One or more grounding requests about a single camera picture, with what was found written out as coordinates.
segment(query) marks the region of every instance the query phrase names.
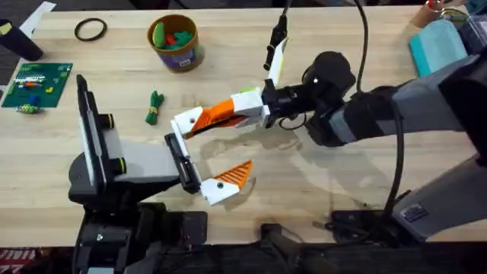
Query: green toy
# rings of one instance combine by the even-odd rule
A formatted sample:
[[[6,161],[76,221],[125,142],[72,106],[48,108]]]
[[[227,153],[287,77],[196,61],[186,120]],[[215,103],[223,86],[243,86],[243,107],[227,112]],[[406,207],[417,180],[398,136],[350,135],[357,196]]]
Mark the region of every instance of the green toy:
[[[176,45],[183,47],[191,42],[193,35],[187,31],[180,31],[174,33],[174,38],[176,39]]]
[[[153,91],[151,94],[151,106],[149,107],[149,113],[145,117],[145,122],[151,126],[157,125],[159,107],[164,102],[164,95],[158,94],[157,91]]]
[[[166,34],[164,32],[164,23],[160,22],[154,27],[154,32],[152,32],[152,43],[158,49],[163,49],[166,43]]]

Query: circuit board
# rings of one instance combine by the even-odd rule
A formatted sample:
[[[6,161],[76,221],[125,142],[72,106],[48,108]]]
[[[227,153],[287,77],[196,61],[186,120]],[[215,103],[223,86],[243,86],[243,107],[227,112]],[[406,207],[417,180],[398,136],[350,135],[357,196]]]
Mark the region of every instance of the circuit board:
[[[38,107],[57,107],[68,80],[71,63],[27,63],[19,69],[7,90],[2,107],[19,107],[38,96]]]

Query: floor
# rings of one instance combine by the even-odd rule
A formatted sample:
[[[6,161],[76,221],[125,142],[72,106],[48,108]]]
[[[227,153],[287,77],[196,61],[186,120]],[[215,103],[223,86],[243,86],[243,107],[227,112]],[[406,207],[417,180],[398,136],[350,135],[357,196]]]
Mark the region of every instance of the floor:
[[[194,247],[192,253],[166,250],[159,254],[160,274],[291,274],[277,258],[258,246]],[[335,272],[292,274],[486,274],[487,246],[475,243],[436,243],[424,247],[336,248],[327,253]],[[47,260],[21,274],[69,274],[72,248],[55,248]]]

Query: black bracket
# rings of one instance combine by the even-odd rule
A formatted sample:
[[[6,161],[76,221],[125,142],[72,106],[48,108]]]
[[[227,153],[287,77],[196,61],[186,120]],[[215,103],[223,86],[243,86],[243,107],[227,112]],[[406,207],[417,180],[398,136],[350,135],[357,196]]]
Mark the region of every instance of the black bracket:
[[[374,243],[388,247],[417,244],[411,234],[391,217],[375,228],[382,213],[382,210],[336,210],[332,212],[332,221],[325,224],[325,229],[333,233],[333,238],[339,244],[356,241],[373,230],[368,241]]]

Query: wooden tabletop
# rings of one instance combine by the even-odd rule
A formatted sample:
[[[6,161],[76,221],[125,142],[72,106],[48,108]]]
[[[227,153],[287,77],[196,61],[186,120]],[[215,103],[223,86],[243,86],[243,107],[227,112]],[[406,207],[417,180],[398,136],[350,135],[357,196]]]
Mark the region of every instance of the wooden tabletop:
[[[416,77],[407,40],[418,7],[366,8],[370,26],[363,88],[401,84]],[[170,119],[196,106],[209,107],[244,87],[263,85],[266,45],[281,10],[93,11],[45,14],[33,38],[42,62],[72,62],[59,105],[40,115],[0,108],[0,246],[73,245],[82,208],[68,200],[68,169],[81,152],[75,75],[81,73],[100,111],[112,113],[122,139],[164,145]],[[145,32],[169,13],[191,17],[205,48],[191,72],[169,72]],[[75,25],[102,18],[101,40],[75,39]],[[356,8],[293,8],[281,84],[297,84],[318,53],[341,52],[356,74],[363,29]],[[88,32],[97,26],[87,25]],[[144,122],[153,90],[166,95],[159,123]],[[396,159],[395,138],[377,138],[343,148],[319,147],[305,129],[214,129],[187,142],[207,178],[252,159],[254,168],[238,196],[210,207],[180,186],[151,197],[176,210],[208,213],[209,243],[257,239],[265,222],[279,222],[305,241],[332,241],[320,229],[333,209],[380,208],[389,192]],[[466,135],[427,132],[406,136],[401,190],[415,189],[474,153]],[[442,232],[433,240],[485,240],[485,222]]]

